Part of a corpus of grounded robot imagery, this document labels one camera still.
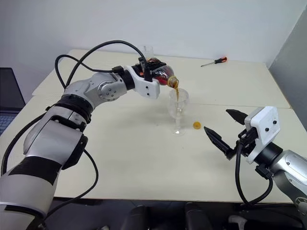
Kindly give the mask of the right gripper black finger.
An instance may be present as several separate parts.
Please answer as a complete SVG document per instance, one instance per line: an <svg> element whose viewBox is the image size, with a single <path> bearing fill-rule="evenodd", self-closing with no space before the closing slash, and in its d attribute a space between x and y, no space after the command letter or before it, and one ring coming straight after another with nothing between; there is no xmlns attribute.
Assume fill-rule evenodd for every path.
<svg viewBox="0 0 307 230"><path fill-rule="evenodd" d="M226 109L226 112L240 124L244 124L245 118L248 116L247 114L235 109Z"/></svg>
<svg viewBox="0 0 307 230"><path fill-rule="evenodd" d="M231 160L235 156L235 150L232 149L227 143L225 143L219 134L208 127L204 127L204 131L212 144L215 145L228 160Z"/></svg>

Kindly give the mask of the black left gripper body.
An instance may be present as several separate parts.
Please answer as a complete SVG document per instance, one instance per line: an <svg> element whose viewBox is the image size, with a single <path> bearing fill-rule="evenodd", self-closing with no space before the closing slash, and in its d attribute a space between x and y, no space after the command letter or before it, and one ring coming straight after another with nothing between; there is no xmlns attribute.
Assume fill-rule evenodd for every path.
<svg viewBox="0 0 307 230"><path fill-rule="evenodd" d="M139 63L134 65L134 71L136 74L143 78L145 81L151 80L150 70L147 67L147 63L145 61L140 60Z"/></svg>

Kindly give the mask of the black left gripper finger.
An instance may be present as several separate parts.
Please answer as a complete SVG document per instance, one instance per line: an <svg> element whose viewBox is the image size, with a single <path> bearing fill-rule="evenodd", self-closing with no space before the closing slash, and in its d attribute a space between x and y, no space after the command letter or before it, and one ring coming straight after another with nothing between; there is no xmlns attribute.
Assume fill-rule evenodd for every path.
<svg viewBox="0 0 307 230"><path fill-rule="evenodd" d="M158 69L162 66L166 66L166 63L161 62L161 61L148 61L147 62L148 69Z"/></svg>

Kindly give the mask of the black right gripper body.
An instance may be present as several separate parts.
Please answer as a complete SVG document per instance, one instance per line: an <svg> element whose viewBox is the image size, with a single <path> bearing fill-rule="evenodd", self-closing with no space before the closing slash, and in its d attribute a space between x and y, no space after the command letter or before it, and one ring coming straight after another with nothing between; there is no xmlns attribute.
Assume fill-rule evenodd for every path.
<svg viewBox="0 0 307 230"><path fill-rule="evenodd" d="M247 157L255 148L255 140L258 138L258 133L255 127L250 130L244 129L241 133L238 134L239 140L236 142L236 148L239 145L242 146L241 154L244 157Z"/></svg>

